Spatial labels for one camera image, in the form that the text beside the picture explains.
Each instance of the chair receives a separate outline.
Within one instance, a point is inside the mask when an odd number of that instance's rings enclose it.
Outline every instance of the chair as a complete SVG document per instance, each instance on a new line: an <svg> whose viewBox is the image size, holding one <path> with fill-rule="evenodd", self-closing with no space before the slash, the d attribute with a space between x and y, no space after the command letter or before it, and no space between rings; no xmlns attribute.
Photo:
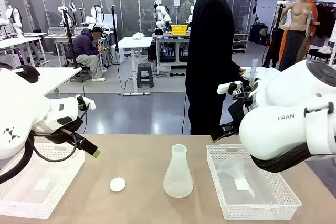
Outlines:
<svg viewBox="0 0 336 224"><path fill-rule="evenodd" d="M148 76L141 76L141 72L147 72ZM154 87L153 82L153 73L152 73L152 66L148 63L138 64L138 88L141 87L141 84L149 84L150 87Z"/></svg>
<svg viewBox="0 0 336 224"><path fill-rule="evenodd" d="M75 67L75 64L69 62L69 65L68 65L68 66L70 66L70 67ZM85 66L85 65L83 65L83 64L77 63L77 67L82 68L81 73L82 73L82 75L83 75L83 80L82 80L80 74L77 74L77 75L75 75L75 76L73 76L73 77L70 78L70 82L72 82L73 79L75 79L75 80L78 81L78 82L85 82L87 79L88 79L88 80L91 80L91 79L92 79L91 76L90 76L90 69L89 69L88 66Z"/></svg>

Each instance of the plastic storage basket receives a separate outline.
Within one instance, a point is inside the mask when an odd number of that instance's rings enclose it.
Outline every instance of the plastic storage basket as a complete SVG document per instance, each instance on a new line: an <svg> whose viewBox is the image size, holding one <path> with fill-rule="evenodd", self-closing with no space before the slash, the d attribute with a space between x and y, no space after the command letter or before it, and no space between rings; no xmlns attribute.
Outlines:
<svg viewBox="0 0 336 224"><path fill-rule="evenodd" d="M186 35L188 25L172 25L173 35Z"/></svg>
<svg viewBox="0 0 336 224"><path fill-rule="evenodd" d="M291 220L301 202L280 174L259 169L241 144L207 145L207 160L225 220ZM234 179L220 180L217 169L233 155L244 160L245 178L256 197L247 191L230 190Z"/></svg>
<svg viewBox="0 0 336 224"><path fill-rule="evenodd" d="M36 143L40 153L50 159L69 155L70 144ZM5 173L21 159L13 158ZM76 150L66 161L50 163L35 152L28 165L14 178L0 185L0 215L48 219L85 161L84 151Z"/></svg>

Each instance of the plastic flask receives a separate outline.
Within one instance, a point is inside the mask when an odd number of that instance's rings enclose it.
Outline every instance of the plastic flask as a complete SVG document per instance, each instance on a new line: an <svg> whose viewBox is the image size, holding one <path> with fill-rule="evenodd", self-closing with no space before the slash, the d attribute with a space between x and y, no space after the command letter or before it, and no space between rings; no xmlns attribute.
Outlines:
<svg viewBox="0 0 336 224"><path fill-rule="evenodd" d="M172 159L164 177L163 189L174 198L188 196L194 188L187 162L187 148L182 144L172 147Z"/></svg>

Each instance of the gray stool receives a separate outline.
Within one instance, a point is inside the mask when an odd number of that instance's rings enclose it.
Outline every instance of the gray stool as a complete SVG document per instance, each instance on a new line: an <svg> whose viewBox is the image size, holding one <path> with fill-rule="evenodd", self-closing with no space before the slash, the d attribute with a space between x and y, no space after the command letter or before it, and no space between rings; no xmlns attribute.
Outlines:
<svg viewBox="0 0 336 224"><path fill-rule="evenodd" d="M148 72L148 76L141 76L141 72ZM138 88L141 87L141 84L149 84L151 88L154 87L152 66L148 63L138 64Z"/></svg>

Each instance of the yellow box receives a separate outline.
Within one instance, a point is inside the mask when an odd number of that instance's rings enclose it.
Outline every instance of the yellow box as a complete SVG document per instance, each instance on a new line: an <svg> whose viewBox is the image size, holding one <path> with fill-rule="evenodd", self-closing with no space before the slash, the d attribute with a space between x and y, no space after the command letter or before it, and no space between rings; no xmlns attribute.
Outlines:
<svg viewBox="0 0 336 224"><path fill-rule="evenodd" d="M186 35L188 25L172 25L173 35Z"/></svg>

